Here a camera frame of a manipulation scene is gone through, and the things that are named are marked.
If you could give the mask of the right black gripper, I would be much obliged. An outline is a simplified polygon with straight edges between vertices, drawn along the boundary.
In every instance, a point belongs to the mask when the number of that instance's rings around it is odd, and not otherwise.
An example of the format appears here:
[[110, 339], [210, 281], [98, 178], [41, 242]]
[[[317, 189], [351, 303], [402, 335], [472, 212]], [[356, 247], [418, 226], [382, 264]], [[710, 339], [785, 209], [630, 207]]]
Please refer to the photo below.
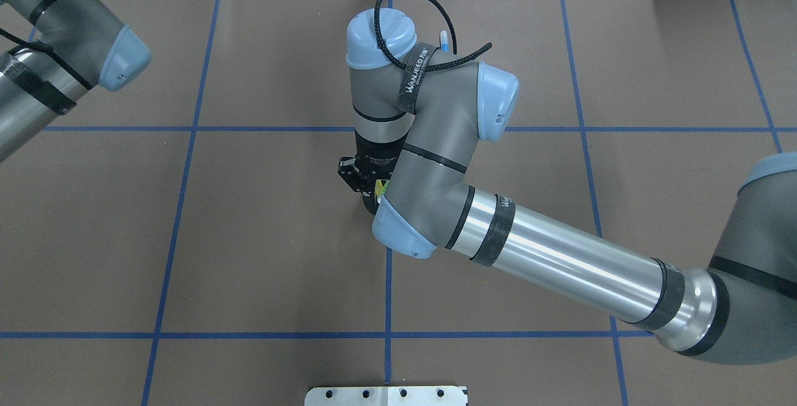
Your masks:
[[361, 193], [362, 204], [375, 215], [378, 209], [376, 185], [389, 180], [406, 141], [406, 136], [388, 143], [377, 143], [355, 133], [356, 154], [339, 159], [337, 173], [351, 190]]

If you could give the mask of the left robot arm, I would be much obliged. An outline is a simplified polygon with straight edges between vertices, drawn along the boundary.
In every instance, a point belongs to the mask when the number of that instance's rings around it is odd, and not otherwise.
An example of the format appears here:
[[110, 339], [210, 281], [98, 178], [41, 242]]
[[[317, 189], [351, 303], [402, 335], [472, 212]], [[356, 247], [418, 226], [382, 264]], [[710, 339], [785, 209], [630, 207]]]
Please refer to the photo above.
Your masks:
[[94, 87], [115, 92], [148, 67], [152, 52], [101, 0], [2, 0], [36, 40], [2, 54], [1, 156], [7, 159]]

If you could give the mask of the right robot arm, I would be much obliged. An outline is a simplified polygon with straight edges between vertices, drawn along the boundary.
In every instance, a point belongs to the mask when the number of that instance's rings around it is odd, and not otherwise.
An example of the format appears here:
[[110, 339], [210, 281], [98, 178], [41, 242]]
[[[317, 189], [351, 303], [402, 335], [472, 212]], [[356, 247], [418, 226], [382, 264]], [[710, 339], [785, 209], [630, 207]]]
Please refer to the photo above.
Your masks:
[[346, 39], [357, 153], [341, 169], [367, 196], [387, 185], [371, 227], [386, 247], [421, 259], [456, 251], [700, 361], [795, 356], [795, 153], [754, 165], [707, 268], [683, 271], [464, 182], [478, 142], [506, 130], [516, 76], [458, 65], [396, 9], [360, 12]]

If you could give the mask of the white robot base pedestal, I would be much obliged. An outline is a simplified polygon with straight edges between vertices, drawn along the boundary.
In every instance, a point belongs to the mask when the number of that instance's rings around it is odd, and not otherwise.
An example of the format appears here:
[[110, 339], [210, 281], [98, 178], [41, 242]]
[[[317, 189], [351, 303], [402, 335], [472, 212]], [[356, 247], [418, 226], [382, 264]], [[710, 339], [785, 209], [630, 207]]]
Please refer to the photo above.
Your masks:
[[304, 405], [469, 405], [469, 395], [455, 385], [319, 387]]

